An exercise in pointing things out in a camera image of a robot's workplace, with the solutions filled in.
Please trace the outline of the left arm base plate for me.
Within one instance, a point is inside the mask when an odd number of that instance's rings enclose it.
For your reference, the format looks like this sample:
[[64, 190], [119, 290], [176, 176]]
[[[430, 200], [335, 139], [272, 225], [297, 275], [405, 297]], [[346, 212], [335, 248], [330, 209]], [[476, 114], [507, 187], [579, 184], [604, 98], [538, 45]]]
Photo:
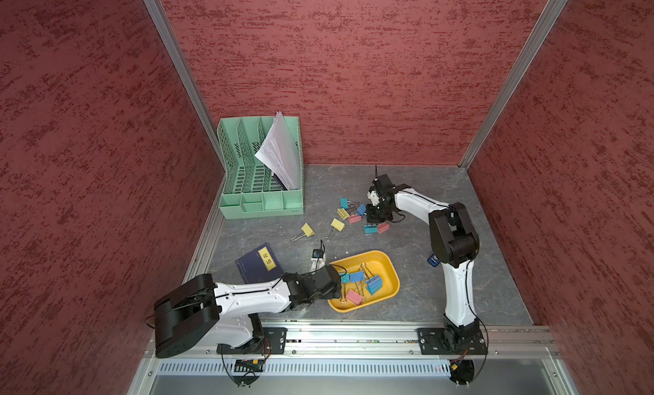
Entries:
[[260, 356], [283, 354], [287, 333], [287, 328], [264, 327], [263, 330], [256, 331], [253, 338], [240, 347], [219, 344], [216, 347], [216, 353], [218, 355], [254, 354]]

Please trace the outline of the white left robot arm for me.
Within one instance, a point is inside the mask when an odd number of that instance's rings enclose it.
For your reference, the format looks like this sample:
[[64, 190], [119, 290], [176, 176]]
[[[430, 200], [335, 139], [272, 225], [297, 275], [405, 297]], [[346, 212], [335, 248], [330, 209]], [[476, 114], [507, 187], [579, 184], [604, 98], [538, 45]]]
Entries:
[[338, 265], [289, 273], [258, 284], [216, 283], [201, 274], [158, 299], [153, 306], [155, 355], [180, 355], [209, 335], [217, 345], [243, 348], [262, 337], [261, 313], [301, 310], [342, 296]]

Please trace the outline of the yellow plastic tray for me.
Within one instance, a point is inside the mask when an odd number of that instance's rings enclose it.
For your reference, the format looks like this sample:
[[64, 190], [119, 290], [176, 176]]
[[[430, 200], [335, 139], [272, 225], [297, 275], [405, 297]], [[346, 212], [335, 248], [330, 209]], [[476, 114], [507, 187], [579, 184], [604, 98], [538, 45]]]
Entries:
[[379, 275], [383, 280], [383, 287], [374, 295], [370, 295], [364, 286], [364, 299], [359, 306], [354, 306], [346, 300], [346, 293], [354, 289], [353, 284], [342, 284], [342, 298], [330, 300], [330, 307], [338, 313], [350, 313], [359, 308], [372, 306], [382, 301], [393, 298], [400, 291], [400, 279], [388, 255], [380, 250], [371, 250], [359, 255], [353, 255], [334, 262], [339, 268], [344, 268], [347, 273], [362, 271], [361, 265], [366, 264], [374, 275]]

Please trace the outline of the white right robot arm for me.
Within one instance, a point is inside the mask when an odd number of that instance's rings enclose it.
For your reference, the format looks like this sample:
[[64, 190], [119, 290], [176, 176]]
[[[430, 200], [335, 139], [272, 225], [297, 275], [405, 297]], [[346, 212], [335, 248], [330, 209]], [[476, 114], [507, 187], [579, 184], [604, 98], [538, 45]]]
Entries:
[[429, 225], [433, 257], [442, 265], [446, 286], [443, 341], [454, 349], [480, 333], [473, 306], [473, 261], [480, 238], [465, 205], [440, 202], [406, 184], [395, 185], [388, 175], [374, 178], [367, 192], [366, 216], [374, 225], [394, 214], [410, 214]]

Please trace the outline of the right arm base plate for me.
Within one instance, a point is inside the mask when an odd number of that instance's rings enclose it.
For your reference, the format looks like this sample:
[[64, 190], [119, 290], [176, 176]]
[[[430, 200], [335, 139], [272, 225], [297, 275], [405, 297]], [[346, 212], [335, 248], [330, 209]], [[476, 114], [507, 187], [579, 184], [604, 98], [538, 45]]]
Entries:
[[488, 347], [479, 327], [419, 328], [417, 341], [422, 355], [486, 355]]

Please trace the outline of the yellow binder clip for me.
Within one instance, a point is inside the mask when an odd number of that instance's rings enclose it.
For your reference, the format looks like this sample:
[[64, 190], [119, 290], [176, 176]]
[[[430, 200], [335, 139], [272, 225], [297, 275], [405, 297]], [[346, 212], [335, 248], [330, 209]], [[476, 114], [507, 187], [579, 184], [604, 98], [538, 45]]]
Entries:
[[343, 221], [346, 221], [350, 217], [349, 212], [347, 212], [347, 210], [343, 208], [337, 209], [337, 214]]
[[299, 240], [301, 240], [303, 238], [311, 238], [311, 236], [313, 236], [313, 235], [314, 235], [313, 228], [311, 228], [311, 226], [308, 223], [305, 223], [301, 227], [300, 233], [298, 235], [296, 235], [294, 238], [291, 238], [290, 242], [291, 243], [296, 243], [296, 242], [298, 242]]
[[330, 226], [336, 231], [342, 231], [345, 228], [345, 223], [339, 221], [338, 219], [333, 219], [333, 221], [330, 223]]

